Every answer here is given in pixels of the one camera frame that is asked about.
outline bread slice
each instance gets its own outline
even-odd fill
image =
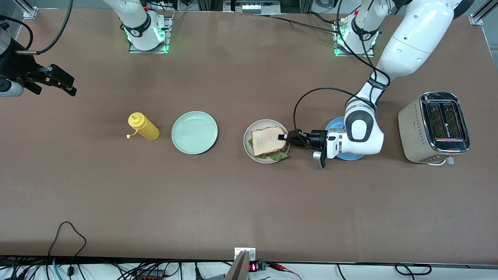
[[[270,127],[251,131],[252,152],[254,156],[269,154],[285,148],[287,141],[279,140],[279,134],[286,134],[282,128]]]

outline white plate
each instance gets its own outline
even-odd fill
[[[211,148],[218,137],[218,126],[209,114],[193,111],[179,117],[171,130],[177,149],[186,154],[200,154]]]
[[[271,128],[271,127],[281,127],[285,133],[289,133],[289,131],[287,131],[287,129],[285,128],[285,126],[283,126],[281,123],[277,122],[277,121],[274,121],[274,120],[259,120],[255,123],[253,123],[252,125],[250,125],[248,127],[248,129],[246,130],[246,133],[244,134],[244,148],[246,149],[246,153],[248,153],[248,155],[254,159],[255,161],[259,162],[259,163],[264,163],[264,164],[271,164],[271,163],[275,163],[275,162],[278,162],[277,160],[273,160],[271,159],[270,157],[266,157],[266,158],[259,158],[259,157],[256,157],[254,156],[254,152],[252,151],[252,147],[249,145],[249,139],[251,139],[251,131],[255,131],[255,130],[262,130],[262,129],[265,129],[265,128]],[[290,148],[290,143],[287,143],[287,147],[285,148],[285,151],[284,153],[288,153],[289,152],[289,148]]]

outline table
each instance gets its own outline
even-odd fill
[[[33,49],[52,40],[65,12],[41,10],[26,21]],[[311,15],[286,17],[327,27]],[[386,18],[378,52],[401,19]],[[319,170],[308,149],[256,163],[243,135],[261,119],[291,130],[294,104],[310,89],[363,85],[370,69],[334,57],[329,33],[189,12],[168,54],[131,55],[118,26],[112,10],[74,9],[60,41],[36,58],[73,75],[76,97],[45,87],[0,100],[0,254],[45,255],[69,220],[88,239],[86,256],[229,260],[247,246],[266,260],[498,264],[498,73],[481,27],[455,20],[416,73],[392,82],[377,111],[379,154]],[[402,153],[397,113],[437,90],[459,97],[472,139],[454,166],[417,165]],[[323,129],[343,116],[347,98],[306,97],[298,126]],[[216,144],[196,156],[170,137],[193,110],[219,126]],[[126,139],[133,112],[159,127],[158,140]],[[67,227],[53,255],[80,246]]]

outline lettuce leaf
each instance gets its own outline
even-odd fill
[[[249,146],[252,148],[252,138],[249,139]],[[275,161],[280,161],[280,160],[283,160],[284,158],[287,158],[289,157],[288,154],[282,152],[282,151],[276,151],[276,152],[272,152],[272,153],[269,153],[269,154],[262,154],[260,156],[258,156],[259,158],[261,159],[265,159],[267,157],[271,158],[272,160],[275,160]]]

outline mustard bottle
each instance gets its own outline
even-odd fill
[[[126,138],[130,138],[130,136],[136,133],[140,133],[149,141],[154,141],[159,137],[159,129],[142,113],[136,112],[131,114],[128,117],[128,124],[135,130],[135,133],[126,135]]]

